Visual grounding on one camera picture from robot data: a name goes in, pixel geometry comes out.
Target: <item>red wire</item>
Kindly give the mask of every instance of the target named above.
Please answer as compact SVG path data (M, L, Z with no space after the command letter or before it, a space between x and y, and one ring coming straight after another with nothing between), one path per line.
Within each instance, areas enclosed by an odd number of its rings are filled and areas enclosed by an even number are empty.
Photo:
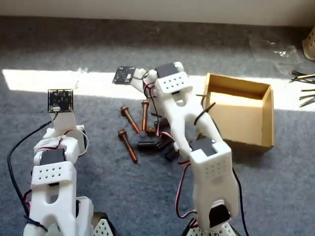
M26 205L28 205L29 210L31 209L31 204L28 201L27 197L28 197L28 194L30 194L31 192L32 192L32 190L29 189L23 196L24 202L26 203Z
M161 134L159 134L159 116L158 116L157 107L156 107L156 104L154 102L154 99L153 99L153 96L152 96L152 91L151 91L155 86L148 87L149 85L152 85L152 84L154 84L154 82L153 83L149 83L149 84L145 84L145 86L143 88L143 91L145 91L147 88L149 89L150 99L152 99L152 103L154 105L154 109L155 109L156 114L157 114L157 131L156 131L156 136L160 137L162 134L164 134L164 135L169 136L169 137L171 137L173 139L173 137L170 134L168 134L167 132L162 131ZM188 166L190 166L190 161L187 160L187 161L184 161L184 162L179 162L178 158L177 158L177 163L179 165L181 165L181 166L185 165L185 167L184 167L184 170L183 170L181 181L180 181L180 183L178 185L178 190L177 190L176 199L175 199L175 211L176 211L176 214L177 214L177 216L179 218L184 219L187 216L189 216L190 214L193 214L193 213L197 214L197 212L195 210L192 210L192 211L189 211L189 212L185 213L183 216L181 216L179 214L179 210L178 210L179 199L180 199L180 195L181 195L181 191L182 191L183 180L184 180L187 168L188 168Z
M175 199L175 211L176 211L177 216L179 218L181 218L181 219L185 219L190 214L197 213L195 210L191 210L191 211L189 211L189 212L187 212L187 213L185 213L184 215L181 216L179 214L179 210L178 210L178 204L179 204L179 199L180 199L180 195L181 195L181 191L182 191L183 180L184 180L184 177L185 177L185 174L186 174L188 166L190 166L190 164L187 164L184 167L182 178L181 178L181 181L179 182L178 189L177 189L177 194L176 194L176 199Z
M41 147L41 148L37 149L36 151L39 151L39 150L42 150L42 149L48 149L48 150L55 150L55 149L58 149L58 147L59 147L59 145L60 145L60 143L61 143L62 140L63 140L63 139L60 139L60 140L59 140L58 145L57 145L56 147Z

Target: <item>brass screw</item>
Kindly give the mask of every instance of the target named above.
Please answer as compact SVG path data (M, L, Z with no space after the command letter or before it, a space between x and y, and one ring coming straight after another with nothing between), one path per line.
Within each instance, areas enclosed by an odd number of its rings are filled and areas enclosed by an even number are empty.
M147 129L147 118L148 118L148 107L149 107L149 102L147 100L142 101L142 131L145 131Z
M120 108L120 111L122 113L122 116L127 118L127 120L131 124L132 128L136 131L136 133L137 134L140 133L141 131L140 131L138 125L136 124L136 122L134 121L134 119L132 118L132 116L131 116L131 114L129 112L129 108L122 106Z
M120 131L118 131L118 137L120 138L120 140L126 146L132 161L134 163L137 163L138 162L138 158L137 158L136 154L134 153L134 150L133 150L133 148L132 148L132 146L131 146L131 144L130 144L130 142L128 140L127 132L124 129L121 129Z

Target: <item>white wall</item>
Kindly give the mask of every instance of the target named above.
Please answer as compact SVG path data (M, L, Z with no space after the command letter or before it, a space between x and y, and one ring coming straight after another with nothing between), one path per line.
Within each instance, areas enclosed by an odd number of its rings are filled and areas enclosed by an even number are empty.
M0 0L0 15L314 26L315 0Z

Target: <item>cardboard box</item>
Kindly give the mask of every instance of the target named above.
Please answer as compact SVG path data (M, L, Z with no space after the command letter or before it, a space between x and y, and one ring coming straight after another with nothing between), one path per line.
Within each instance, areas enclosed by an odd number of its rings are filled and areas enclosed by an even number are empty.
M208 74L204 108L231 148L265 153L274 146L273 91L268 84Z

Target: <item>circuit board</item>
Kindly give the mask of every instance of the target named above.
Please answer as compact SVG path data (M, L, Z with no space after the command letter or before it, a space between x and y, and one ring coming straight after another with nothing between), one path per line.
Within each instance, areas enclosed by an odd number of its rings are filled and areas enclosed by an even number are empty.
M115 77L113 79L113 84L130 85L135 71L136 68L131 66L118 67L116 70Z
M73 112L73 89L49 89L48 90L48 113Z

